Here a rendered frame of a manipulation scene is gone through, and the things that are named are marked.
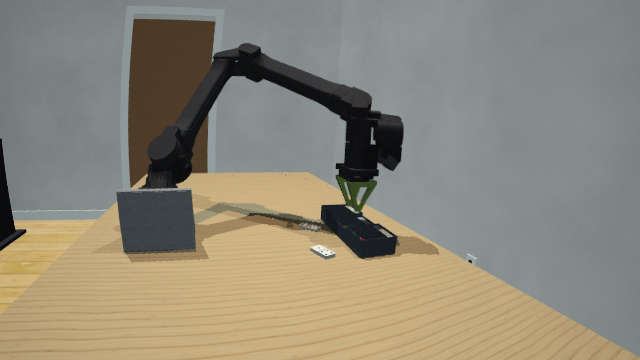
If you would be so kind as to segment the dark blue rack of labelled bins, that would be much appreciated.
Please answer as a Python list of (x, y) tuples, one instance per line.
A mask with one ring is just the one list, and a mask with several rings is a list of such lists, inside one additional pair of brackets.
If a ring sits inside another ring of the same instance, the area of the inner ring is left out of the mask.
[(395, 253), (397, 236), (379, 223), (371, 222), (363, 212), (355, 212), (353, 207), (346, 204), (321, 205), (321, 220), (359, 258)]

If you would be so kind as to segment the white domino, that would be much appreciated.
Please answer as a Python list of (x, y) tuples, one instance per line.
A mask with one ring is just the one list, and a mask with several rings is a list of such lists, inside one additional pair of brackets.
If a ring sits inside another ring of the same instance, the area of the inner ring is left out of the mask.
[(303, 223), (299, 224), (299, 228), (303, 228), (303, 229), (306, 229), (306, 230), (317, 232), (317, 231), (319, 231), (321, 229), (321, 226), (317, 226), (317, 225), (313, 225), (313, 224), (309, 224), (309, 223), (303, 222)]
[(324, 259), (335, 257), (335, 254), (336, 254), (321, 245), (310, 247), (310, 251), (316, 253), (317, 255), (321, 256)]

